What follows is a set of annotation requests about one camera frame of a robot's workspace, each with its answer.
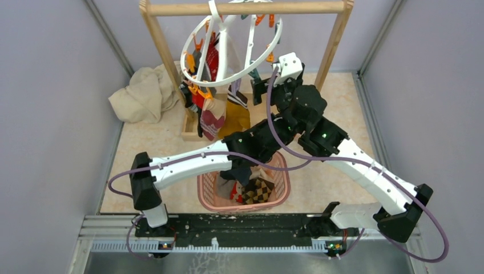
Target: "beige surface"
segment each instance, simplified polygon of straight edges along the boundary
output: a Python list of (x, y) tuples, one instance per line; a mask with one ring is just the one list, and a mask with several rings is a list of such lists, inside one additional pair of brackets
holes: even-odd
[[(315, 77), (316, 74), (306, 73), (304, 83), (313, 83)], [(245, 90), (249, 86), (247, 84), (242, 85), (241, 91), (250, 93), (249, 90)], [(373, 156), (351, 73), (328, 74), (321, 95), (328, 101), (325, 117), (348, 132), (348, 135), (365, 152)], [(111, 176), (129, 170), (134, 156), (142, 151), (147, 151), (150, 157), (170, 156), (201, 148), (208, 144), (208, 141), (184, 142), (179, 138), (183, 117), (184, 108), (179, 102), (173, 109), (163, 114), (158, 124), (124, 124)], [(251, 115), (251, 122), (255, 124), (262, 118), (260, 114)], [(289, 147), (305, 154), (296, 141)], [(295, 166), (304, 162), (288, 155), (283, 150), (280, 151), (285, 156), (288, 166)], [(322, 212), (328, 203), (333, 201), (353, 204), (375, 201), (371, 195), (346, 175), (321, 162), (313, 162), (300, 170), (291, 171), (289, 177), (291, 180), (289, 198), (284, 204), (264, 211), (264, 213)], [(115, 181), (113, 187), (117, 190), (131, 192), (130, 181), (127, 176)], [(209, 212), (199, 203), (196, 177), (178, 182), (166, 190), (162, 190), (161, 195), (171, 213)], [(101, 212), (135, 212), (135, 210), (131, 199), (106, 190)]]

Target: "wooden stand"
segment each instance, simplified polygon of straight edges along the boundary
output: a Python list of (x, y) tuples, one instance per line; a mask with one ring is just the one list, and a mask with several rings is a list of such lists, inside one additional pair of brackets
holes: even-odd
[[(175, 87), (182, 102), (185, 98), (178, 89), (181, 79), (176, 71), (175, 62), (166, 42), (162, 28), (156, 19), (158, 16), (188, 16), (188, 15), (211, 15), (208, 3), (201, 4), (167, 4), (153, 5), (150, 0), (141, 0), (139, 4), (141, 15), (150, 31), (151, 38), (156, 49), (167, 68), (170, 80)], [(273, 3), (220, 3), (217, 4), (217, 11), (220, 15), (242, 15), (242, 14), (337, 14), (333, 30), (322, 57), (316, 81), (314, 85), (321, 90), (324, 80), (333, 62), (334, 55), (340, 43), (341, 37), (348, 22), (353, 0), (342, 0), (337, 2), (273, 2)], [(186, 141), (202, 140), (196, 133), (197, 120), (194, 113), (185, 110), (185, 122), (181, 137)]]

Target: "wooden base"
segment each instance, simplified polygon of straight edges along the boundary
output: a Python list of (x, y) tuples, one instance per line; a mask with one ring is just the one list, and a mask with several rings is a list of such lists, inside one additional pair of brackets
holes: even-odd
[[(249, 108), (249, 112), (251, 113), (251, 126), (257, 124), (258, 122), (264, 120), (267, 118), (267, 114), (265, 113), (265, 94), (262, 95), (262, 104), (258, 104), (257, 106), (254, 106), (252, 103), (252, 94), (246, 94), (244, 95), (247, 97), (248, 102), (247, 102), (247, 107)], [(226, 101), (227, 100), (227, 94), (216, 94), (215, 98)], [(276, 106), (271, 107), (272, 112), (277, 112)], [(190, 120), (188, 116), (185, 114), (185, 118), (183, 120), (183, 127), (181, 129), (181, 138), (184, 141), (187, 142), (199, 142), (199, 141), (208, 141), (208, 139), (204, 136), (203, 138), (198, 137), (197, 134), (197, 125), (198, 125), (198, 120)]]

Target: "white circular hanger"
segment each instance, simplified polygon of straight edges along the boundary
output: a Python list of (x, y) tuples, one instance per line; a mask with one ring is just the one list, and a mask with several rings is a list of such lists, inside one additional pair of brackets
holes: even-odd
[[(271, 0), (233, 0), (230, 1), (230, 3), (242, 3), (242, 2), (272, 2)], [(255, 28), (256, 28), (256, 20), (257, 16), (255, 14), (252, 14), (250, 16), (251, 18), (251, 28), (249, 31), (249, 39), (247, 42), (247, 52), (245, 54), (245, 62), (244, 62), (244, 69), (242, 69), (239, 72), (234, 73), (233, 75), (226, 77), (227, 74), (227, 67), (228, 67), (228, 56), (227, 56), (227, 40), (228, 40), (228, 29), (230, 25), (234, 22), (235, 18), (239, 15), (229, 15), (222, 19), (220, 18), (220, 15), (217, 11), (217, 7), (215, 6), (215, 1), (214, 0), (209, 0), (208, 1), (208, 6), (210, 7), (210, 11), (212, 15), (209, 15), (203, 19), (198, 26), (193, 30), (192, 34), (190, 37), (188, 37), (185, 45), (183, 46), (183, 49), (181, 51), (181, 57), (180, 57), (180, 67), (183, 72), (183, 75), (191, 81), (192, 83), (201, 86), (201, 87), (217, 87), (217, 86), (223, 86), (225, 84), (229, 84), (233, 81), (238, 80), (239, 78), (242, 78), (244, 75), (249, 74), (252, 70), (254, 70), (257, 66), (259, 66), (265, 59), (269, 56), (269, 54), (274, 50), (274, 48), (277, 45), (277, 42), (279, 41), (281, 37), (281, 33), (283, 31), (283, 20), (279, 18), (279, 20), (276, 22), (276, 28), (277, 31), (275, 32), (274, 38), (272, 39), (272, 42), (267, 46), (265, 51), (253, 62), (251, 62), (251, 56), (252, 56), (252, 47), (254, 45), (254, 33), (255, 33)], [(203, 43), (203, 47), (201, 49), (201, 57), (200, 57), (200, 62), (199, 62), (199, 68), (197, 71), (197, 75), (195, 77), (192, 77), (188, 73), (188, 69), (185, 66), (185, 59), (187, 56), (188, 52), (188, 47), (192, 44), (193, 39), (196, 37), (196, 34), (205, 26), (206, 21), (209, 21), (208, 25), (208, 30), (205, 35), (205, 41)], [(210, 37), (212, 34), (213, 30), (213, 25), (216, 23), (219, 26), (219, 68), (217, 71), (217, 77), (215, 81), (200, 81), (198, 79), (201, 78), (201, 74), (203, 70), (205, 69), (205, 60), (207, 58), (207, 51), (208, 51), (208, 45), (210, 44)]]

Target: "gray floor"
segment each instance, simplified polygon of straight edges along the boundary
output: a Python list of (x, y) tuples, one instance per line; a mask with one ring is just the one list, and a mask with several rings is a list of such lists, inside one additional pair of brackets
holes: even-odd
[(128, 253), (91, 253), (85, 274), (97, 273), (413, 273), (408, 257), (386, 240), (361, 241), (350, 255), (325, 260), (304, 253), (173, 253), (139, 260)]

